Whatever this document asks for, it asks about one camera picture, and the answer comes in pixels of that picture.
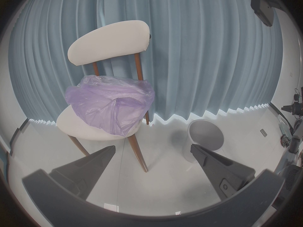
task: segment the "floor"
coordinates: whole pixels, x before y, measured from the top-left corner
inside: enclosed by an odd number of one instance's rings
[[[88,202],[133,215],[176,215],[210,206],[220,199],[200,165],[183,157],[187,126],[198,119],[173,116],[164,122],[155,115],[150,125],[142,123],[136,133],[149,172],[143,172],[127,140],[79,141],[89,153],[109,145],[116,153],[101,175]],[[206,112],[202,117],[223,132],[219,154],[248,165],[256,176],[265,168],[274,170],[284,148],[275,112],[268,106]],[[264,129],[264,138],[260,130]],[[50,226],[27,195],[21,179],[37,169],[53,168],[83,157],[67,135],[54,122],[33,121],[18,135],[9,158],[9,185],[23,207],[42,226]]]

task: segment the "chair backrest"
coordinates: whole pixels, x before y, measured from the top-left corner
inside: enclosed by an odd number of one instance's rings
[[[95,29],[77,39],[67,55],[76,66],[136,54],[149,45],[149,26],[140,20],[122,21]]]

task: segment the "translucent purple bag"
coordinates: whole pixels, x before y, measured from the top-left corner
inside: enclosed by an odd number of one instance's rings
[[[90,75],[68,87],[65,99],[88,125],[126,136],[150,108],[154,90],[147,80]]]

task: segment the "chair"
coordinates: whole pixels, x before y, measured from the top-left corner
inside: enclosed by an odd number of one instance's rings
[[[123,21],[95,29],[77,39],[68,49],[68,59],[76,66],[92,63],[95,74],[99,76],[97,61],[116,56],[134,54],[138,79],[143,80],[140,64],[141,51],[149,45],[149,26],[140,20]],[[148,112],[145,114],[146,123],[149,124]],[[142,156],[135,133],[142,120],[135,124],[128,134],[124,136],[112,135],[93,126],[89,126],[76,115],[69,105],[57,119],[58,128],[67,134],[84,155],[89,155],[77,138],[86,140],[117,140],[128,138],[134,153],[145,172],[148,172]]]

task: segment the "white trash can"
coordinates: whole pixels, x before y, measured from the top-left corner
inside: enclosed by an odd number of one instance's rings
[[[224,136],[218,126],[205,119],[196,119],[187,128],[187,138],[183,147],[184,158],[192,163],[197,162],[190,152],[192,144],[201,145],[206,149],[218,152],[223,143]]]

